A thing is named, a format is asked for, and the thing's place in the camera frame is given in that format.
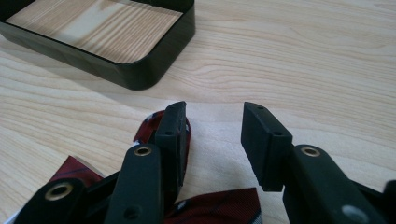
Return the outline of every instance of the light wood surface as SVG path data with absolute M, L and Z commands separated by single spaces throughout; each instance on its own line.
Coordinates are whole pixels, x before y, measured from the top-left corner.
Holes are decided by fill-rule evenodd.
M 36 0 L 7 22 L 115 63 L 133 63 L 181 15 L 129 0 Z
M 396 178 L 394 1 L 199 0 L 197 32 L 163 79 L 129 91 L 0 37 L 0 221 L 68 155 L 120 169 L 140 122 L 187 102 L 191 153 L 180 199 L 257 187 L 240 144 L 243 103 L 268 107 L 293 143 L 330 153 L 353 180 Z M 258 188 L 264 223 L 287 223 Z

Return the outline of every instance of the fabric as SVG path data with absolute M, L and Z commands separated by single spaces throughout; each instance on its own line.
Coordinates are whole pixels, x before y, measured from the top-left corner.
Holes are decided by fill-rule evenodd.
M 140 126 L 134 144 L 147 143 L 160 124 L 163 111 L 147 117 Z M 187 143 L 191 127 L 187 121 Z M 60 178 L 79 178 L 86 187 L 103 179 L 87 166 L 69 156 L 50 181 Z M 236 189 L 209 193 L 174 204 L 165 214 L 165 224 L 189 223 L 262 223 L 262 213 L 256 189 Z

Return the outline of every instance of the black metal tray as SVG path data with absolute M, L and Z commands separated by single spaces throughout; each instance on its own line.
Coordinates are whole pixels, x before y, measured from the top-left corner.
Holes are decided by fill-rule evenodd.
M 86 50 L 6 22 L 34 1 L 1 0 L 0 34 L 9 41 L 130 90 L 143 90 L 155 85 L 195 33 L 193 0 L 139 0 L 137 2 L 179 11 L 182 15 L 147 56 L 133 63 L 115 63 Z

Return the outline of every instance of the red patterned fabric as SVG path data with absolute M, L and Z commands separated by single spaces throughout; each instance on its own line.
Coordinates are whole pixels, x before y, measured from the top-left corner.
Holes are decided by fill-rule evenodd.
M 103 179 L 99 174 L 71 156 L 66 159 L 49 182 L 62 178 L 78 178 L 82 180 L 85 187 Z
M 152 132 L 158 128 L 162 115 L 163 111 L 160 111 L 143 121 L 134 138 L 135 144 L 147 143 Z M 188 121 L 186 131 L 189 145 L 191 127 Z M 60 178 L 79 178 L 87 187 L 103 179 L 70 156 L 50 181 Z M 262 223 L 260 203 L 255 189 L 236 189 L 200 195 L 176 203 L 167 211 L 165 224 Z

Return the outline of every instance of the wooden table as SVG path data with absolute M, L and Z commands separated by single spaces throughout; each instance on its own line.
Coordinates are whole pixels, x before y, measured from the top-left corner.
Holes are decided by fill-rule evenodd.
M 120 169 L 140 122 L 187 102 L 192 139 L 179 199 L 258 187 L 240 144 L 243 103 L 268 107 L 294 144 L 322 147 L 353 180 L 396 177 L 392 1 L 199 0 L 197 32 L 163 79 L 129 91 L 0 36 L 0 221 L 68 155 Z M 288 222 L 258 188 L 264 223 Z

